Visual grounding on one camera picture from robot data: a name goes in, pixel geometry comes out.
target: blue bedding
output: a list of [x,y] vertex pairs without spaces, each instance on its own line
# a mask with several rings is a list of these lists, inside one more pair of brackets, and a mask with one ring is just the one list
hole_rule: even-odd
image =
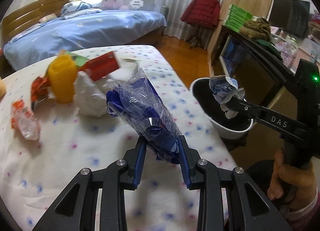
[[57,55],[93,47],[124,45],[166,26],[165,17],[152,11],[103,11],[67,20],[57,18],[4,46],[15,70]]

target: bed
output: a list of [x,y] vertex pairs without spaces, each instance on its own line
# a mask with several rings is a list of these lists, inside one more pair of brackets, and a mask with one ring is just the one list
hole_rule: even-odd
[[[133,6],[132,2],[141,3]],[[57,18],[16,39],[38,23],[39,19],[55,13],[68,0],[39,0],[3,19],[2,34],[6,45],[4,55],[14,70],[22,69],[61,50],[75,51],[91,47],[124,44],[154,44],[166,26],[160,13],[163,0],[103,0],[103,12],[71,19]]]
[[[153,46],[99,47],[76,51],[94,58],[108,51],[135,58],[185,135],[202,158],[228,170],[236,164],[211,122],[165,58]],[[38,143],[25,141],[10,128],[11,102],[30,103],[30,84],[53,58],[42,60],[6,77],[7,94],[0,101],[0,196],[23,231],[31,231],[70,180],[84,167],[103,169],[135,146],[138,135],[118,117],[81,116],[72,104],[52,99],[39,103]],[[183,183],[179,165],[156,161],[147,150],[141,183],[125,191],[128,230],[196,230],[199,192]],[[224,216],[228,216],[226,199]],[[97,206],[96,230],[100,207]]]

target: blue gripper pad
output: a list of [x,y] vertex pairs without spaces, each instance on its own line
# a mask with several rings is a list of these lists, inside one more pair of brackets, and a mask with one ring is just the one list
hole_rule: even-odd
[[145,144],[141,144],[139,155],[138,155],[136,164],[134,166],[133,185],[135,186],[135,188],[137,188],[138,185],[140,184],[146,149],[147,149],[147,146]]
[[183,149],[180,137],[177,140],[178,140],[178,148],[179,148],[179,162],[180,162],[183,181],[187,185],[187,188],[190,188],[191,179],[190,179],[189,165],[188,165],[186,153]]

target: crumpled paper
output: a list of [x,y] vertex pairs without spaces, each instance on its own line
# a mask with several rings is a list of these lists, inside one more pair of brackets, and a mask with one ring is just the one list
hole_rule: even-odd
[[226,103],[234,96],[240,100],[244,99],[244,89],[238,89],[238,82],[234,78],[220,75],[212,76],[209,80],[209,87],[213,92],[215,100],[220,104],[222,111],[228,119],[235,117],[238,112],[230,110]]

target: human hand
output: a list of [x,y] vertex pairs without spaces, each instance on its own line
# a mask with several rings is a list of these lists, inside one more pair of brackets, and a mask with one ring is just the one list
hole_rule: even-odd
[[283,163],[283,150],[279,149],[275,154],[273,173],[267,195],[270,200],[279,199],[283,196],[283,188],[279,181],[282,179],[286,183],[298,188],[294,197],[286,199],[286,201],[291,201],[289,204],[290,211],[303,209],[316,197],[317,186],[313,164],[310,162],[307,170],[301,170]]

